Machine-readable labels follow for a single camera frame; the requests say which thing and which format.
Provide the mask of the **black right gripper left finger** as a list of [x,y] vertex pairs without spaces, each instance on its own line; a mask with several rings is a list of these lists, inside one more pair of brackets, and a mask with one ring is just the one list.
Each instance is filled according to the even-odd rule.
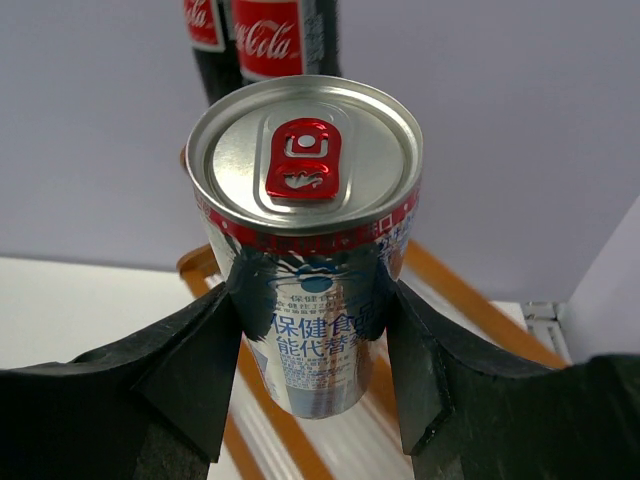
[[67,363],[1,373],[5,479],[204,479],[241,328],[224,285]]

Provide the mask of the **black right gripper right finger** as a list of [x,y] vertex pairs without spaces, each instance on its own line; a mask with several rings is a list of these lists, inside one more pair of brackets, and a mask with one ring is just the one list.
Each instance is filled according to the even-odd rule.
[[418,479],[635,479],[639,359],[551,369],[396,289],[387,341],[401,442]]

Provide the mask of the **energy drink can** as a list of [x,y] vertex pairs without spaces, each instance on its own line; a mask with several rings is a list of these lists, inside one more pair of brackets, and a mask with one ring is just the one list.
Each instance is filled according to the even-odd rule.
[[185,161],[271,398],[305,419],[345,412],[368,387],[410,239],[416,119],[356,81],[281,77],[210,106]]

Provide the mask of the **cola glass bottle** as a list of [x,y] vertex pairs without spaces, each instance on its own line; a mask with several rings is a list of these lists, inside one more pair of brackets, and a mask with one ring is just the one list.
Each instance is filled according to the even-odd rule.
[[291,75],[342,75],[334,0],[233,1],[246,84]]
[[192,51],[209,104],[243,86],[231,1],[184,0]]

